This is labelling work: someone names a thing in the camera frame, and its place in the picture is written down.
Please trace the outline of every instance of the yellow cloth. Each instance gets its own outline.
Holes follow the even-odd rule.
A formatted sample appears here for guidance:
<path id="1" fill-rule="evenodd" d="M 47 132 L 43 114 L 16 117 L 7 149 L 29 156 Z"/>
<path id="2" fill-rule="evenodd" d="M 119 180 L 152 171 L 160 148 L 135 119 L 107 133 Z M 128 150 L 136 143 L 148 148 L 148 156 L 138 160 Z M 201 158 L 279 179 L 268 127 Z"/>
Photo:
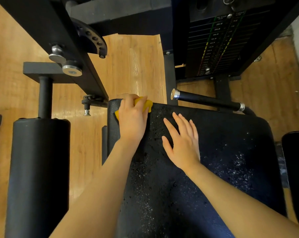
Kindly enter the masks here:
<path id="1" fill-rule="evenodd" d="M 141 99 L 142 97 L 139 97 L 137 99 L 134 100 L 134 106 L 137 104 L 137 102 Z M 146 100 L 144 107 L 143 107 L 143 112 L 145 111 L 145 109 L 147 107 L 149 107 L 148 112 L 150 113 L 152 111 L 152 106 L 153 106 L 153 102 L 151 100 Z M 119 120 L 119 111 L 116 110 L 115 111 L 115 116 L 117 118 L 117 120 Z"/>

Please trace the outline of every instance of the hand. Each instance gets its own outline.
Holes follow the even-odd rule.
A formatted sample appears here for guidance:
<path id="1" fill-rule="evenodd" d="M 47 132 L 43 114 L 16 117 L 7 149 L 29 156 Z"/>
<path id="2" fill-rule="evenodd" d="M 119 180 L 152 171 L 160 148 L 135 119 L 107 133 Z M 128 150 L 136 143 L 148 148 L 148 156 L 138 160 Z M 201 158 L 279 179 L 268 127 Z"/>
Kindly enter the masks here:
<path id="1" fill-rule="evenodd" d="M 187 173 L 191 167 L 200 164 L 200 152 L 198 143 L 197 128 L 190 120 L 189 122 L 181 114 L 173 112 L 173 117 L 178 124 L 179 133 L 175 127 L 164 118 L 164 123 L 174 142 L 174 148 L 171 148 L 168 139 L 162 136 L 163 147 L 170 160 Z"/>
<path id="2" fill-rule="evenodd" d="M 141 98 L 134 106 L 134 100 L 137 98 L 139 98 L 139 96 L 136 94 L 129 94 L 126 99 L 121 101 L 119 124 L 120 139 L 138 146 L 145 132 L 148 108 L 143 112 L 147 96 Z"/>

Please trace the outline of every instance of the wet surface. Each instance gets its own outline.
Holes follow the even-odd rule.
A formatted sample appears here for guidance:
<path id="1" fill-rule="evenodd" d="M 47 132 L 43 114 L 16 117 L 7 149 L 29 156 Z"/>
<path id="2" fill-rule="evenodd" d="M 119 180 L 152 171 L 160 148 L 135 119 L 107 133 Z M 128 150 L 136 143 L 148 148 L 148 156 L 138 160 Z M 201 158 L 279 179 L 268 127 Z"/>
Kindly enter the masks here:
<path id="1" fill-rule="evenodd" d="M 119 139 L 108 109 L 108 152 Z M 201 163 L 223 180 L 285 215 L 273 137 L 258 117 L 164 104 L 153 105 L 147 129 L 133 157 L 116 237 L 233 237 L 199 188 L 165 153 L 161 136 L 172 144 L 163 123 L 176 126 L 172 112 L 192 119 L 199 133 Z"/>

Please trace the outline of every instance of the curved plate with holes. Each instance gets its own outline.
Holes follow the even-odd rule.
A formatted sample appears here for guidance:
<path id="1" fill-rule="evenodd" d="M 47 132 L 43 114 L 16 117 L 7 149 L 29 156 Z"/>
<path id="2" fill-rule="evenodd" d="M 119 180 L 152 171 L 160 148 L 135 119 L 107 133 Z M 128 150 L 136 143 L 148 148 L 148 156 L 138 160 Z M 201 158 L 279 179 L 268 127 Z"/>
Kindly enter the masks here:
<path id="1" fill-rule="evenodd" d="M 108 54 L 108 47 L 105 40 L 100 36 L 94 29 L 84 22 L 71 18 L 78 35 L 80 36 L 80 41 L 86 52 L 99 54 L 100 58 L 105 58 Z"/>

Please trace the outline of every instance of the wooden floor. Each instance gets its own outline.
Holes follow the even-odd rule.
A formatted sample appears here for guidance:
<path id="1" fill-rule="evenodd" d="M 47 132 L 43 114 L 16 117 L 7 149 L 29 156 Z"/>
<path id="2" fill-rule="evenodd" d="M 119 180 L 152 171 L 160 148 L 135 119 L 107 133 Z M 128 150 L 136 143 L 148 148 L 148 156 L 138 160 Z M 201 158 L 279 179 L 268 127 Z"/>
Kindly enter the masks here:
<path id="1" fill-rule="evenodd" d="M 109 49 L 106 59 L 90 57 L 109 97 L 147 94 L 153 102 L 166 103 L 159 36 L 112 35 L 105 40 Z M 39 85 L 22 74 L 24 61 L 49 59 L 0 6 L 0 237 L 4 236 L 13 122 L 37 116 Z M 178 88 L 215 94 L 211 81 Z M 269 122 L 276 140 L 299 130 L 299 68 L 291 40 L 280 39 L 268 47 L 262 61 L 252 64 L 241 81 L 231 82 L 231 92 L 234 100 L 245 102 Z M 106 125 L 106 108 L 91 107 L 91 117 L 83 116 L 83 95 L 75 84 L 54 84 L 53 117 L 71 122 L 70 204 L 101 166 L 101 127 Z"/>

